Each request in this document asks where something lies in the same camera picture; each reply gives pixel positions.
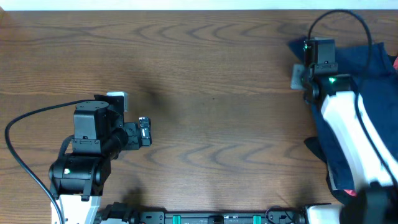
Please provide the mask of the dark navy shorts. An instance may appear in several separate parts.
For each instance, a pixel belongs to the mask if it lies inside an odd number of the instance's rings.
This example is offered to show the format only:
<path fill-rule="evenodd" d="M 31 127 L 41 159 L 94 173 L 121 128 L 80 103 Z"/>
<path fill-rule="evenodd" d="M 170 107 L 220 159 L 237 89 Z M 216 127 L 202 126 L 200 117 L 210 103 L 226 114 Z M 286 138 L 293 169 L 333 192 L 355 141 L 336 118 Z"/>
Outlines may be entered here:
<path fill-rule="evenodd" d="M 303 40 L 304 38 L 301 38 L 288 43 L 290 50 L 300 60 L 304 59 L 301 49 L 304 46 Z M 339 72 L 355 73 L 361 70 L 361 65 L 358 63 L 366 58 L 367 51 L 368 47 L 365 45 L 337 49 L 336 59 L 338 66 L 341 66 Z M 363 89 L 360 90 L 359 109 L 362 111 L 364 108 L 367 113 L 363 118 L 366 127 L 369 126 L 370 121 L 372 122 L 373 129 L 368 133 L 371 134 L 377 149 L 383 151 L 382 156 L 388 156 L 384 157 L 384 160 L 397 179 L 397 71 L 392 65 L 383 42 L 372 46 L 369 72 L 371 77 L 364 81 Z M 328 123 L 322 118 L 322 112 L 317 107 L 313 107 L 312 111 L 317 126 L 318 140 L 328 163 L 330 178 L 333 180 L 332 186 L 335 190 L 354 190 L 355 181 L 348 161 L 338 143 L 338 138 L 331 129 L 337 125 L 338 119 L 333 118 Z M 369 148 L 369 150 L 372 154 L 370 156 L 376 156 L 373 149 Z M 376 181 L 378 178 L 381 185 L 392 185 L 391 178 L 381 162 L 378 162 L 377 158 L 370 158 L 368 154 L 365 153 L 365 156 L 369 158 L 364 164 L 366 177 L 370 177 L 371 181 Z"/>

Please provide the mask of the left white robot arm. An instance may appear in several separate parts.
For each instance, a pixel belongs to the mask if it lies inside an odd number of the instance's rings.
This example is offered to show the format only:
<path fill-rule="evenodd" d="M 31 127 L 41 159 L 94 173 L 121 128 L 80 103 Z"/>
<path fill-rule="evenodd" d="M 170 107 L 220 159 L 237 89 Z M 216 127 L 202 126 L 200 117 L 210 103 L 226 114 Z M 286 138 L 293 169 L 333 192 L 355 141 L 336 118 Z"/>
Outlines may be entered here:
<path fill-rule="evenodd" d="M 111 174 L 111 161 L 121 151 L 138 150 L 152 144 L 151 120 L 124 120 L 124 104 L 118 97 L 84 101 L 76 105 L 74 134 L 64 142 L 50 166 L 53 223 L 94 223 L 104 183 Z"/>

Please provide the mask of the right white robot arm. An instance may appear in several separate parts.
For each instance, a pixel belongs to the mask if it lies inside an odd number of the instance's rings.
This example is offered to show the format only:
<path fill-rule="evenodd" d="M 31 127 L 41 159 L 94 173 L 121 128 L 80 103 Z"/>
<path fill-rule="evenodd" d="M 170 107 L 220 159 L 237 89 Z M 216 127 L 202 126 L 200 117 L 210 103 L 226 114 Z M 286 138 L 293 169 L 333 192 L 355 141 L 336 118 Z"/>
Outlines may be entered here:
<path fill-rule="evenodd" d="M 339 74 L 332 39 L 307 39 L 302 86 L 330 127 L 353 176 L 347 205 L 311 205 L 307 223 L 397 223 L 397 161 L 363 105 L 350 74 Z"/>

